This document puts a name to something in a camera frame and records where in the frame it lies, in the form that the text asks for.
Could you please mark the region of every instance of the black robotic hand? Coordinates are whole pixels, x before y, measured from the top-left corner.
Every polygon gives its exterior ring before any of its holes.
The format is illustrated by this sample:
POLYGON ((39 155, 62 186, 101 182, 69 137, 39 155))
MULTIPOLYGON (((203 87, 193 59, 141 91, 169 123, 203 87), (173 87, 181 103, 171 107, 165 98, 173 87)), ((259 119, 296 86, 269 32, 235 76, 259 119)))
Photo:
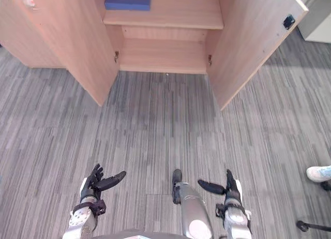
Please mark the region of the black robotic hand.
POLYGON ((109 177, 103 177, 103 168, 96 164, 89 177, 87 177, 84 187, 81 191, 81 201, 87 196, 93 196, 97 200, 101 199, 101 192, 116 186, 126 175, 125 171, 109 177))
POLYGON ((209 191, 214 194, 218 195, 225 195, 225 201, 227 199, 235 199, 237 200, 240 204, 241 198, 240 198, 240 192, 237 188, 237 183, 236 180, 233 178, 232 172, 227 169, 227 187, 224 188, 221 185, 211 183, 211 182, 206 182, 204 180, 198 180, 199 185, 205 189, 206 191, 209 191))

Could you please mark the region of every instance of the door hinge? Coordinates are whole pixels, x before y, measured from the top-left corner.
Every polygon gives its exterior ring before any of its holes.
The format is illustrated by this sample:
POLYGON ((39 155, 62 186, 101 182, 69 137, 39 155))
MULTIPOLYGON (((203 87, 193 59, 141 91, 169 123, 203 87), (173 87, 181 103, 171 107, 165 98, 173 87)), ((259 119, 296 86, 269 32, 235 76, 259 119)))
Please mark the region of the door hinge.
POLYGON ((115 63, 117 63, 118 57, 119 57, 119 52, 115 51, 115 56, 114 56, 115 63))
POLYGON ((208 55, 208 63, 209 63, 209 66, 211 66, 213 63, 211 54, 208 55))
POLYGON ((290 14, 286 17, 286 19, 283 22, 284 27, 289 30, 293 24, 295 23, 294 17, 290 14))

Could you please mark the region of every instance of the white sneaker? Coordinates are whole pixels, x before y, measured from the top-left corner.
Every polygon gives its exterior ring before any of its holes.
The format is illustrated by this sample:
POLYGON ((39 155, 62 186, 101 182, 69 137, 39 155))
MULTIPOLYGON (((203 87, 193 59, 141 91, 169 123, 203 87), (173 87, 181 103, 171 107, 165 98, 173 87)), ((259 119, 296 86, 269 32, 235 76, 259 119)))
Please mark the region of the white sneaker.
POLYGON ((331 180, 331 166, 327 167, 310 167, 307 169, 307 177, 314 182, 324 182, 331 180))

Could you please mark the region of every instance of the wooden panel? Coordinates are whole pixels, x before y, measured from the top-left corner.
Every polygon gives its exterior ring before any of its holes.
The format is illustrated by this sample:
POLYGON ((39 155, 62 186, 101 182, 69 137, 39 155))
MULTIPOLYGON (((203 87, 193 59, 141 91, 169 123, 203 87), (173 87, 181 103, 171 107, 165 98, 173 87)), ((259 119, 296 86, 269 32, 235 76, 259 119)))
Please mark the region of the wooden panel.
POLYGON ((223 29, 219 0, 151 0, 150 11, 108 10, 105 24, 223 29))
POLYGON ((294 29, 308 9, 301 0, 235 0, 207 68, 223 109, 294 29), (287 31, 282 25, 292 14, 287 31))
POLYGON ((204 41, 208 31, 196 28, 159 28, 127 25, 123 25, 122 30, 125 38, 181 41, 204 41))
POLYGON ((204 44, 176 40, 126 39, 121 70, 206 73, 204 44))
MULTIPOLYGON (((233 8, 235 0, 219 0, 219 4, 221 7, 223 23, 227 25, 227 19, 233 8)), ((206 54, 213 55, 216 45, 218 44, 219 39, 221 38, 222 31, 220 30, 210 30, 207 34, 206 39, 206 54)))
MULTIPOLYGON (((103 20, 103 17, 106 13, 106 8, 104 6, 104 0, 94 0, 95 4, 100 13, 100 19, 103 20)), ((122 32, 121 26, 118 25, 107 25, 106 26, 107 34, 110 39, 110 42, 113 46, 114 51, 121 51, 124 41, 124 35, 122 32)))
POLYGON ((27 10, 70 73, 102 105, 119 64, 93 0, 35 0, 38 10, 27 10))
POLYGON ((0 0, 0 43, 28 67, 64 68, 14 0, 0 0))

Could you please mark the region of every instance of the cabinet shelf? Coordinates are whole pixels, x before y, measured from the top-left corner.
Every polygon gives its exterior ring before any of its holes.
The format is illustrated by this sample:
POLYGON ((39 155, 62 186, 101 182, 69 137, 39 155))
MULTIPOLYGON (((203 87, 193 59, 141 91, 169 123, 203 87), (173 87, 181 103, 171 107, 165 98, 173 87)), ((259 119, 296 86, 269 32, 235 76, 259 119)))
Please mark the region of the cabinet shelf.
POLYGON ((103 23, 223 29, 219 0, 151 0, 150 11, 107 10, 103 23))
POLYGON ((203 43, 129 39, 119 56, 120 70, 206 74, 203 43))

